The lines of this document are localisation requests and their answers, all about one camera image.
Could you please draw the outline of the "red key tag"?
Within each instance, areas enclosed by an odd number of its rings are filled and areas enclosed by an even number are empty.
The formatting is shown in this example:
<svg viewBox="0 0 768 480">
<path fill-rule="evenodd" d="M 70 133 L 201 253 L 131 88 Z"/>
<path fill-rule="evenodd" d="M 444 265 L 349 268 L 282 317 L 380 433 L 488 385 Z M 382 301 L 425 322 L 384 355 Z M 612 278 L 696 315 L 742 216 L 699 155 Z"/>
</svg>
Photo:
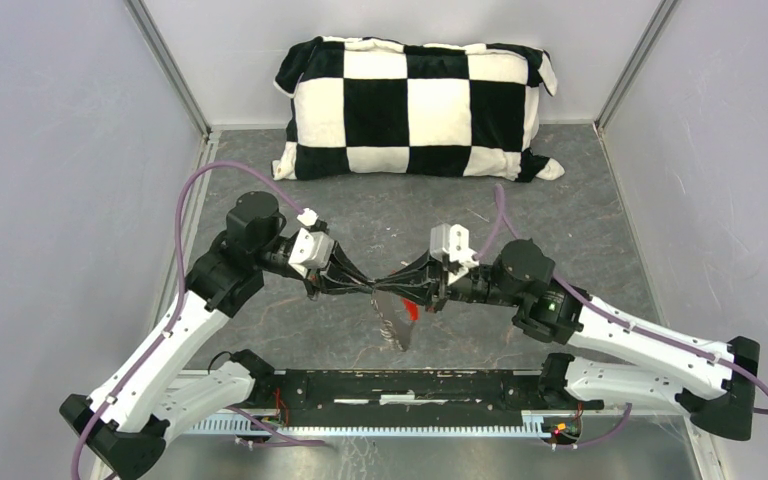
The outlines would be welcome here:
<svg viewBox="0 0 768 480">
<path fill-rule="evenodd" d="M 402 304 L 404 305 L 404 308 L 408 313 L 411 323 L 412 324 L 416 323 L 420 318 L 420 311 L 419 311 L 418 305 L 407 299 L 403 299 Z"/>
</svg>

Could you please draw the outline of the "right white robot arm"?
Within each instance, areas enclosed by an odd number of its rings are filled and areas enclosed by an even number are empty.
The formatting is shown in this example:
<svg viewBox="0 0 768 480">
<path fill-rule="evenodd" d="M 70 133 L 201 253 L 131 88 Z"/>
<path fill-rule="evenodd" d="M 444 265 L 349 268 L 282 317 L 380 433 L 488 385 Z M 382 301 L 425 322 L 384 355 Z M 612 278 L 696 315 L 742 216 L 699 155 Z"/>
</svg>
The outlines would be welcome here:
<svg viewBox="0 0 768 480">
<path fill-rule="evenodd" d="M 623 360 L 619 367 L 554 357 L 537 382 L 540 400 L 562 408 L 583 402 L 657 405 L 688 415 L 700 429 L 747 441 L 752 434 L 760 345 L 682 334 L 623 312 L 553 276 L 555 263 L 531 240 L 508 242 L 491 264 L 467 269 L 425 253 L 375 280 L 377 290 L 437 312 L 449 301 L 512 307 L 512 323 L 543 343 L 571 345 Z"/>
</svg>

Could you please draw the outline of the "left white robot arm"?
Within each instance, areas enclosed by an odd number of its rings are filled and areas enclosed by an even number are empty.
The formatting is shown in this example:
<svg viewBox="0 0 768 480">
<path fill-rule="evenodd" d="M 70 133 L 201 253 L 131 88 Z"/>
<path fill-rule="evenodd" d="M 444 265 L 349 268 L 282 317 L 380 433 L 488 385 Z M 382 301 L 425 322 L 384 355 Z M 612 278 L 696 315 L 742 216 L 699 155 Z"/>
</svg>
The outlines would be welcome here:
<svg viewBox="0 0 768 480">
<path fill-rule="evenodd" d="M 167 388 L 190 358 L 264 286 L 265 273 L 303 283 L 307 294 L 369 293 L 372 280 L 358 270 L 310 210 L 301 228 L 282 236 L 286 218 L 270 193 L 238 198 L 226 228 L 185 276 L 160 323 L 105 383 L 90 394 L 71 394 L 59 413 L 113 475 L 138 479 L 167 445 L 228 405 L 266 405 L 273 379 L 231 360 L 207 378 L 169 396 Z"/>
</svg>

